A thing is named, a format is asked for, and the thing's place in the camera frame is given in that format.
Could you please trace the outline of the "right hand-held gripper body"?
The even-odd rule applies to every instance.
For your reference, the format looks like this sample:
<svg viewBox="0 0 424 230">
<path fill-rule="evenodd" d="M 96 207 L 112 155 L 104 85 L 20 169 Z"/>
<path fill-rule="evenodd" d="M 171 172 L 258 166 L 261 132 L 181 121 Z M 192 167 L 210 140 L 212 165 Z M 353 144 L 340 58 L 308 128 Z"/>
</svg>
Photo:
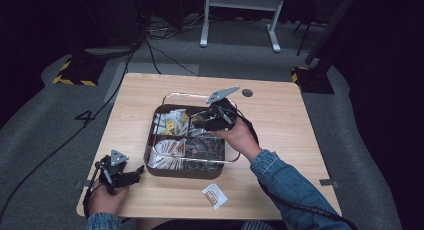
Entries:
<svg viewBox="0 0 424 230">
<path fill-rule="evenodd" d="M 206 100 L 209 105 L 206 111 L 207 118 L 204 120 L 204 129 L 207 131 L 217 131 L 231 129 L 237 118 L 237 109 L 230 102 L 228 96 L 237 90 L 239 86 L 216 90 Z"/>
</svg>

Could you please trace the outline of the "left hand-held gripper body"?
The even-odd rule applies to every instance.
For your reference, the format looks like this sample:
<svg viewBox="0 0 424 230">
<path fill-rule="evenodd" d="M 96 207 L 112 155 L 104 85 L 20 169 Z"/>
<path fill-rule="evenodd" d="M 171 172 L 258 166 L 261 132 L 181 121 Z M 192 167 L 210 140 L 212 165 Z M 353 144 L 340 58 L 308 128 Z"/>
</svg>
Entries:
<svg viewBox="0 0 424 230">
<path fill-rule="evenodd" d="M 124 168 L 129 157 L 115 149 L 110 155 L 105 155 L 95 163 L 96 169 L 101 170 L 100 182 L 104 184 L 110 194 L 115 194 L 118 177 L 125 174 Z"/>
</svg>

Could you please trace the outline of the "person's right hand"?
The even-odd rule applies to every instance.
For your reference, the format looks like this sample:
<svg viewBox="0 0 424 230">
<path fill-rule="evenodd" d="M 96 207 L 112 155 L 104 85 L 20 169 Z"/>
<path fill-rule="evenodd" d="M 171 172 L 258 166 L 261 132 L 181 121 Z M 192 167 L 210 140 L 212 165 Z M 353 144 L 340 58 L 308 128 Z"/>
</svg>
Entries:
<svg viewBox="0 0 424 230">
<path fill-rule="evenodd" d="M 248 126 L 240 118 L 236 120 L 231 130 L 212 131 L 212 134 L 227 141 L 234 150 L 244 155 L 250 162 L 262 151 Z"/>
</svg>

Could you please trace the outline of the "person's left hand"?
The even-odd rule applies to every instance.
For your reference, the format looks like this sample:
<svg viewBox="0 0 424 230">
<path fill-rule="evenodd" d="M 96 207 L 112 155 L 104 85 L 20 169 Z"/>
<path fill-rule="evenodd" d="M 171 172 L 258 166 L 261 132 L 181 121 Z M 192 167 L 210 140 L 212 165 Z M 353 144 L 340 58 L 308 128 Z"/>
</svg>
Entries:
<svg viewBox="0 0 424 230">
<path fill-rule="evenodd" d="M 117 215 L 128 193 L 129 187 L 123 187 L 115 194 L 110 194 L 107 188 L 96 180 L 88 204 L 89 215 L 97 213 Z"/>
</svg>

